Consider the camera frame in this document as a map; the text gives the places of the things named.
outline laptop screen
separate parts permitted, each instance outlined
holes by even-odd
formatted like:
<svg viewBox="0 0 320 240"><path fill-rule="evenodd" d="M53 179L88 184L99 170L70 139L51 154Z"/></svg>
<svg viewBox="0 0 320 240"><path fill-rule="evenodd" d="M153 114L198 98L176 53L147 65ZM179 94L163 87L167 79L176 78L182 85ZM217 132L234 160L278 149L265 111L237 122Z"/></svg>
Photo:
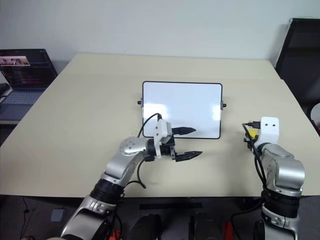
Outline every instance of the laptop screen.
<svg viewBox="0 0 320 240"><path fill-rule="evenodd" d="M1 49L0 70L13 89L46 88L57 77L45 49Z"/></svg>

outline red part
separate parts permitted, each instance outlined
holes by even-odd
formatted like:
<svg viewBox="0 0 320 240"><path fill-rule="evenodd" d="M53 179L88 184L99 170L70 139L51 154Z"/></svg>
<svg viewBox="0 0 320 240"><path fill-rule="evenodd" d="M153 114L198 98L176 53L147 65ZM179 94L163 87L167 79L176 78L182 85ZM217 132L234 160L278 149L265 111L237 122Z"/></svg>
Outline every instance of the red part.
<svg viewBox="0 0 320 240"><path fill-rule="evenodd" d="M320 126L317 126L314 120L311 120L311 122L312 122L313 125L315 125L315 126L319 129L319 131L320 131Z"/></svg>
<svg viewBox="0 0 320 240"><path fill-rule="evenodd" d="M109 240L120 240L120 231L113 229L112 236Z"/></svg>
<svg viewBox="0 0 320 240"><path fill-rule="evenodd" d="M227 222L224 227L224 240L235 240L234 239L234 229L231 222Z"/></svg>

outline laptop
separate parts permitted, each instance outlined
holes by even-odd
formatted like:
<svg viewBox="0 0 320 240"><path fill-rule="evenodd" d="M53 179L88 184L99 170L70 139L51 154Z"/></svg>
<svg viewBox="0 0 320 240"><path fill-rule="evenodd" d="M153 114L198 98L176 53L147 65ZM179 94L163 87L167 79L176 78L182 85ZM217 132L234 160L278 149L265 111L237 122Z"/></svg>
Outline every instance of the laptop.
<svg viewBox="0 0 320 240"><path fill-rule="evenodd" d="M58 75L45 49L0 49L0 71L12 88L1 122L20 121Z"/></svg>

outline tabletop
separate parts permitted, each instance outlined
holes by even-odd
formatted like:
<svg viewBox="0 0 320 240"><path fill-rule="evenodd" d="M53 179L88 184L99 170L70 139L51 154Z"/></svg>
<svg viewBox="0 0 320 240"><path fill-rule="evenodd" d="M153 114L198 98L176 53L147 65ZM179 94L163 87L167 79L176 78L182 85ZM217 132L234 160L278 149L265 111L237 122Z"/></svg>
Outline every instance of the tabletop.
<svg viewBox="0 0 320 240"><path fill-rule="evenodd" d="M138 134L144 81L221 83L227 107L219 139L176 140L178 153L203 154L145 162L147 188L131 184L126 197L259 196L241 123L264 116L279 118L279 145L304 164L303 194L320 194L320 138L267 60L88 53L73 58L1 146L0 193L90 193L121 141Z"/></svg>

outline black cable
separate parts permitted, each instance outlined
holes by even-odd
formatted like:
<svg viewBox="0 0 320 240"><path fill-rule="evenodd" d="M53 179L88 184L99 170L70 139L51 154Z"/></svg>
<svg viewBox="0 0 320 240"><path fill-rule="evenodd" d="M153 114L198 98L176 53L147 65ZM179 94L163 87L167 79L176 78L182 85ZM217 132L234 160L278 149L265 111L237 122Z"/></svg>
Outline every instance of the black cable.
<svg viewBox="0 0 320 240"><path fill-rule="evenodd" d="M262 177L261 172L259 170L258 159L256 157L254 158L254 166L255 166L256 172L258 173L259 178L261 179L261 182L263 183L264 182L264 178Z"/></svg>
<svg viewBox="0 0 320 240"><path fill-rule="evenodd" d="M20 239L22 239L24 234L24 229L26 225L26 214L29 213L28 205L26 203L25 197L22 197L23 203L24 203L24 211L23 211L23 225L20 233Z"/></svg>
<svg viewBox="0 0 320 240"><path fill-rule="evenodd" d="M111 224L110 224L111 228L110 228L109 232L107 233L105 240L109 240L110 237L112 236L113 232L114 232L116 215L117 215L117 208L118 208L118 205L114 209L113 217L112 217Z"/></svg>
<svg viewBox="0 0 320 240"><path fill-rule="evenodd" d="M141 178L140 178L140 168L141 168L141 165L146 161L146 159L143 159L139 165L138 165L138 168L136 170L136 177L138 178L138 181L140 182L141 186L146 189L146 185L144 185L144 183L141 181Z"/></svg>
<svg viewBox="0 0 320 240"><path fill-rule="evenodd" d="M251 213L251 212L259 209L262 206L262 203L263 203L263 199L260 198L259 202L254 207L252 207L252 208L250 208L248 210L245 210L245 211L234 213L234 214L231 215L231 225L232 225L232 228L233 228L234 233L237 236L238 240L241 240L241 237L240 237L240 235L239 235L239 233L238 233L238 231L237 231L237 229L235 227L234 218L236 216L243 215L243 214L248 214L248 213Z"/></svg>
<svg viewBox="0 0 320 240"><path fill-rule="evenodd" d="M257 148L255 146L254 140L252 139L252 137L251 137L251 135L250 135L250 133L249 133L247 127L246 127L246 123L242 123L242 126L244 128L246 136L249 138L249 144L253 149L255 169L257 171L257 174L258 174L259 178L262 181L263 187L266 187L267 186L267 178L266 178L266 175L265 175L264 168L262 166L262 162L261 162L261 159L260 159L260 154L259 154L259 152L258 152L258 150L257 150Z"/></svg>
<svg viewBox="0 0 320 240"><path fill-rule="evenodd" d="M118 214L116 214L115 218L116 218L116 219L118 220L118 222L119 222L119 231L120 231L119 239L121 239L121 236L122 236L122 221L121 221L121 219L120 219L120 217L119 217Z"/></svg>
<svg viewBox="0 0 320 240"><path fill-rule="evenodd" d="M140 184L141 187L143 187L144 189L147 188L146 185L141 181L141 178L140 178L140 168L141 168L141 165L142 165L145 161L146 161L146 159L143 159L141 162L139 162L139 165L138 165L138 167L137 167L136 177L138 178L138 180L129 181L126 186L128 186L129 184L137 183L137 184Z"/></svg>
<svg viewBox="0 0 320 240"><path fill-rule="evenodd" d="M143 131L146 123L147 123L150 119L152 119L154 116L157 116L157 115L158 115L158 118L160 118L160 119L162 118L161 114L157 112L157 113L151 115L147 120L145 120L145 122L142 124L142 127L140 128L140 131L139 131L139 134L138 134L138 138L140 137L140 135L141 135L141 133L142 133L142 131Z"/></svg>

